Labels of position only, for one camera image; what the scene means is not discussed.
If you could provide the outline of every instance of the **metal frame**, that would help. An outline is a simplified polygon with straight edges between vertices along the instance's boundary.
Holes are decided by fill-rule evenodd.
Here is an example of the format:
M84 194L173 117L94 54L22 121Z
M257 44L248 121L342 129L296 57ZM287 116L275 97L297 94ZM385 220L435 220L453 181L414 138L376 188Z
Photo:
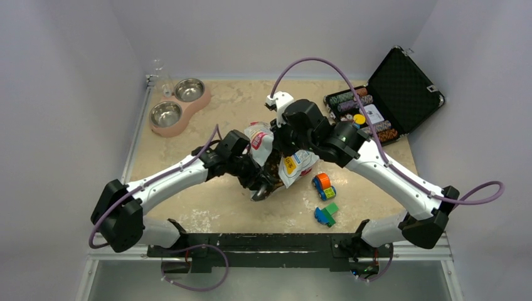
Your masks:
M134 138L131 143L129 153L124 166L124 171L121 176L122 182L128 182L132 170L132 166L135 162L135 157L137 154L137 148L139 140L142 134L142 128L144 122L146 121L146 112L148 110L151 97L154 91L154 82L148 79L146 93L144 95L144 102L142 104L142 109L139 115L139 118L136 122L136 127L134 129ZM101 235L96 235L95 242L104 242L104 238ZM83 275L81 283L78 288L76 295L76 301L86 301L90 296L92 285L94 282L95 275L97 273L97 268L100 260L114 260L114 261L173 261L173 262L183 262L184 258L151 258L147 257L147 247L146 245L137 245L129 250L122 253L115 253L111 248L105 247L98 250L88 249L87 262L85 268L83 269ZM394 243L394 261L440 261L442 268L444 270L444 277L449 288L449 293L452 301L463 301L462 290L457 279L454 264L452 259L452 253L449 246L449 241L447 239L447 234L443 234L441 239L439 239L436 246L431 250L425 250L414 246L413 244L407 241L401 241Z

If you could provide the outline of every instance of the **pet bowl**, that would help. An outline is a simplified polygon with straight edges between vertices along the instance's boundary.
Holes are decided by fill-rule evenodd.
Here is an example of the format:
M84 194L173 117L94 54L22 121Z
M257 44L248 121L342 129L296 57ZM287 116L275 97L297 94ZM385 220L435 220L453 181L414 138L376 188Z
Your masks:
M150 122L155 127L165 128L176 124L183 115L181 107L176 102L161 102L150 111Z
M182 102L194 102L205 92L205 85L196 78L187 78L176 85L176 98Z

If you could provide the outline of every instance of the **black carrying case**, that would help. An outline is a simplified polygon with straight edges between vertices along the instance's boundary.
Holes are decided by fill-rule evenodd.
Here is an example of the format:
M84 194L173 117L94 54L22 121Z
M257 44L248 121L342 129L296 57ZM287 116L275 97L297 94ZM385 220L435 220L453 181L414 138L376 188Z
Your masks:
M408 53L394 46L380 63L364 86L373 96L373 105L391 127L398 132L388 144L409 134L445 103L445 97L412 61ZM350 90L326 95L323 99L331 118L339 122L347 114L359 114L358 108L340 113L337 105L331 105L333 97L351 93Z

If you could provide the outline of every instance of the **green toy block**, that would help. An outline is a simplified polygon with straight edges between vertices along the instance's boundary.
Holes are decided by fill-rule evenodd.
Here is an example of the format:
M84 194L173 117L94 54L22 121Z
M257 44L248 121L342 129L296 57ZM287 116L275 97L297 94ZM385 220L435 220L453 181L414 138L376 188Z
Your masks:
M331 203L327 207L323 208L322 211L326 211L327 213L329 213L329 215L332 216L338 211L338 206L336 206L336 204L334 203Z
M329 214L329 212L325 209L322 209L321 212L323 212L323 215L327 218L327 220L329 221L327 223L327 227L332 227L334 224L336 224L336 221L334 220L334 218Z

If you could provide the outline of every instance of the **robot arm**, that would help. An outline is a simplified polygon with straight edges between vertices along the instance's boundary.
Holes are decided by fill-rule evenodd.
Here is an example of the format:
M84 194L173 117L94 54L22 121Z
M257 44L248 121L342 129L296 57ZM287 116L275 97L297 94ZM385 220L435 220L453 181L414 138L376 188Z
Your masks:
M362 222L356 231L358 246L353 248L360 248L360 240L375 248L403 240L426 249L434 247L454 205L427 196L389 166L393 164L434 195L457 199L456 189L452 186L442 189L431 184L389 157L389 163L385 164L375 141L367 134L353 127L351 122L331 125L313 102L294 101L288 93L277 92L273 98L268 96L266 107L277 111L277 118L272 122L272 131L277 133L274 147L283 155L291 156L299 149L312 151L324 161L369 179L406 209L389 218Z

